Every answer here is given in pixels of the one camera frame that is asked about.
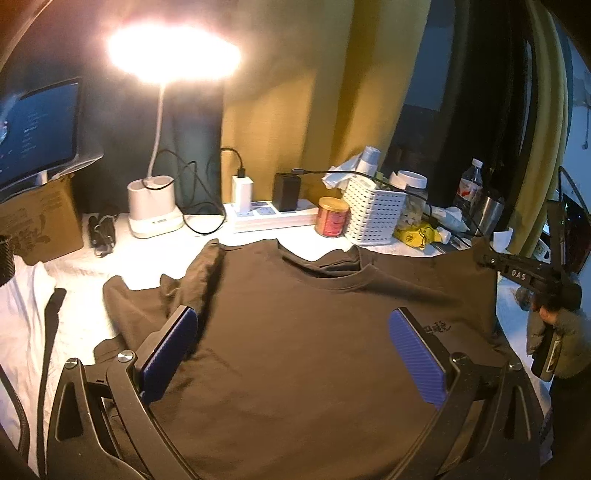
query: cardboard box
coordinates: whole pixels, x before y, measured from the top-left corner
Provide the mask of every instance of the cardboard box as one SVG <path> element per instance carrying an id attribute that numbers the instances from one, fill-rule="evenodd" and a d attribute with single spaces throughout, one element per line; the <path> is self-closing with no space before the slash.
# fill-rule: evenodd
<path id="1" fill-rule="evenodd" d="M 0 233 L 12 237 L 14 254 L 28 265 L 82 248 L 82 224 L 70 177 L 52 180 L 0 204 Z"/>

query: basket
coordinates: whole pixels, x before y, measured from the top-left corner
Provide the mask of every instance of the basket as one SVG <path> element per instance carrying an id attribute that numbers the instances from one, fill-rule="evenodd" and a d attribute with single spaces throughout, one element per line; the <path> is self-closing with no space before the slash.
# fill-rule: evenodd
<path id="1" fill-rule="evenodd" d="M 406 196 L 404 192 L 379 190 L 365 177 L 352 177 L 343 194 L 350 207 L 345 237 L 355 245 L 389 244 Z"/>

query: lamp head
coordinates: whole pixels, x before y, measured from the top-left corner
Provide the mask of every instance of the lamp head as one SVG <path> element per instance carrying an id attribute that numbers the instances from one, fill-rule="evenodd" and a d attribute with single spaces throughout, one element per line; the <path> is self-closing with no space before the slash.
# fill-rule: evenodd
<path id="1" fill-rule="evenodd" d="M 142 22 L 117 31 L 108 42 L 111 61 L 143 82 L 219 80 L 240 62 L 238 48 L 191 25 Z"/>

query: red can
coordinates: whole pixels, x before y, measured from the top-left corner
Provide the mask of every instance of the red can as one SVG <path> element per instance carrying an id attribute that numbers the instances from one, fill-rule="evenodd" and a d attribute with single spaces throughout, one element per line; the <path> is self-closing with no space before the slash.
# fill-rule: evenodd
<path id="1" fill-rule="evenodd" d="M 316 217 L 316 233 L 329 238 L 341 236 L 349 205 L 346 201 L 332 197 L 322 197 L 318 202 L 318 215 Z"/>

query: blue ribbed pad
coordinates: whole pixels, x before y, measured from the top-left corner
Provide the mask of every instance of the blue ribbed pad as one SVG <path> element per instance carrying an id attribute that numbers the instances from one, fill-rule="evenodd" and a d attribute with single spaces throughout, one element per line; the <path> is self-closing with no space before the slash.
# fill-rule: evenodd
<path id="1" fill-rule="evenodd" d="M 394 310 L 388 324 L 390 339 L 421 397 L 439 410 L 447 397 L 445 372 L 402 313 Z"/>
<path id="2" fill-rule="evenodd" d="M 195 341 L 197 323 L 195 310 L 186 309 L 148 361 L 142 371 L 144 390 L 140 395 L 146 405 L 163 397 L 184 354 Z"/>

